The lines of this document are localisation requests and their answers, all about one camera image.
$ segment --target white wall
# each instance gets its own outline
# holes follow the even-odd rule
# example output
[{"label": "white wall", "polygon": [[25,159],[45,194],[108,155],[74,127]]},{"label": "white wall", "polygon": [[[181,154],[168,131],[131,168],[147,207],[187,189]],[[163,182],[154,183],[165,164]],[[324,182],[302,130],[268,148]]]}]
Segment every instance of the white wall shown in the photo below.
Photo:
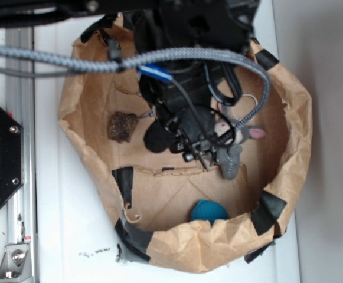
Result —
[{"label": "white wall", "polygon": [[343,282],[343,0],[273,4],[280,60],[314,104],[310,173],[296,211],[302,282]]}]

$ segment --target black cable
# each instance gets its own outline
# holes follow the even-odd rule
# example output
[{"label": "black cable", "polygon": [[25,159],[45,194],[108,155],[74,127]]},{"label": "black cable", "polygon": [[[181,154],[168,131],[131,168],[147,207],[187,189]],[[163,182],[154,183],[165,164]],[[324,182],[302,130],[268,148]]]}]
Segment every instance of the black cable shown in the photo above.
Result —
[{"label": "black cable", "polygon": [[214,109],[211,109],[211,111],[215,112],[216,114],[220,115],[221,118],[224,119],[224,121],[226,123],[228,123],[230,129],[227,131],[227,133],[231,133],[232,134],[232,141],[229,143],[229,144],[224,144],[224,143],[220,143],[220,142],[217,142],[215,140],[213,140],[207,133],[207,131],[205,130],[204,128],[204,125],[202,124],[202,122],[200,121],[200,118],[199,118],[199,114],[194,106],[194,103],[192,102],[192,100],[190,99],[190,96],[188,95],[188,93],[185,91],[184,87],[179,83],[177,82],[175,79],[172,79],[170,81],[170,83],[172,83],[180,92],[181,94],[183,95],[183,98],[185,99],[185,101],[187,102],[188,104],[188,107],[190,108],[191,112],[192,112],[192,115],[194,116],[194,119],[196,121],[196,123],[198,124],[203,136],[211,143],[213,144],[215,147],[224,147],[224,148],[229,148],[231,147],[233,144],[234,144],[234,137],[236,136],[236,132],[234,131],[234,127],[233,125],[231,124],[230,120],[225,117],[224,115],[222,115],[219,111],[216,111]]},{"label": "black cable", "polygon": [[237,103],[242,96],[242,88],[240,83],[238,82],[238,78],[232,69],[233,66],[221,63],[221,67],[224,71],[224,75],[228,85],[230,87],[231,92],[233,93],[234,101]]},{"label": "black cable", "polygon": [[54,78],[54,77],[67,77],[70,75],[79,75],[80,73],[76,73],[73,71],[60,71],[60,72],[53,72],[53,73],[29,73],[29,72],[22,72],[12,69],[0,68],[0,74],[10,75],[13,77],[21,77],[21,78]]}]

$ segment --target screw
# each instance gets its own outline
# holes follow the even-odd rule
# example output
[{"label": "screw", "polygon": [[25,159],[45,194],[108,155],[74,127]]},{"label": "screw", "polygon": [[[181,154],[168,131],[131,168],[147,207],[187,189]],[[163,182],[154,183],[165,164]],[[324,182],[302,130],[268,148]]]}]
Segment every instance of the screw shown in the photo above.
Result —
[{"label": "screw", "polygon": [[19,132],[19,127],[11,126],[9,130],[10,130],[10,133],[16,134],[17,132]]},{"label": "screw", "polygon": [[14,277],[14,272],[13,271],[6,271],[6,279],[10,279]]},{"label": "screw", "polygon": [[96,10],[98,10],[99,8],[99,2],[97,2],[96,0],[91,0],[86,4],[86,8],[91,13],[96,12]]},{"label": "screw", "polygon": [[24,259],[25,253],[21,251],[20,249],[17,249],[15,252],[12,253],[11,257],[14,262],[18,262]]}]

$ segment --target gray braided cable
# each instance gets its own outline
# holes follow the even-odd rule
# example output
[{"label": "gray braided cable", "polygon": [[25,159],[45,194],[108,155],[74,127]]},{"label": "gray braided cable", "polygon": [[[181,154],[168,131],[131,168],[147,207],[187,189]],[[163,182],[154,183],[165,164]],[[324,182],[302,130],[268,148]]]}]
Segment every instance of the gray braided cable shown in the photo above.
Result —
[{"label": "gray braided cable", "polygon": [[168,48],[140,54],[132,58],[127,58],[121,63],[115,61],[87,61],[47,52],[4,46],[0,46],[0,56],[56,65],[68,68],[77,73],[114,73],[119,70],[137,68],[141,65],[147,65],[150,63],[175,60],[208,60],[239,65],[252,71],[253,73],[256,73],[260,78],[262,78],[263,91],[262,98],[260,99],[258,105],[234,127],[235,131],[241,130],[245,124],[263,108],[268,100],[271,85],[269,75],[262,66],[256,64],[254,61],[246,58],[245,56],[232,51],[217,50],[212,48]]}]

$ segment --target brown paper bag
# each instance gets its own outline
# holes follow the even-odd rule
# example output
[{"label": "brown paper bag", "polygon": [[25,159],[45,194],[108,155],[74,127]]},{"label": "brown paper bag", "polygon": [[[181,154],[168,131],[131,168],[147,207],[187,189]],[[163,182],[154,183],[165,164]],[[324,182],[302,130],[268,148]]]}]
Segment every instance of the brown paper bag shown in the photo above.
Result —
[{"label": "brown paper bag", "polygon": [[[120,42],[122,55],[135,55],[133,34],[118,21],[107,32]],[[73,56],[105,61],[99,33],[74,43]],[[250,57],[268,70],[272,91],[266,107],[250,122],[267,137],[243,145],[233,181],[219,168],[206,171],[180,154],[149,152],[143,143],[153,118],[140,119],[130,143],[107,138],[115,112],[137,116],[149,110],[138,95],[135,70],[85,74],[66,79],[60,125],[93,179],[107,214],[124,245],[150,264],[187,272],[206,272],[265,246],[283,235],[303,187],[311,153],[312,107],[305,88],[275,57],[251,45]],[[239,69],[244,93],[260,99],[262,82]],[[225,83],[223,92],[229,92]],[[254,107],[243,97],[235,106],[243,117]],[[222,204],[229,220],[189,222],[201,199]]]}]

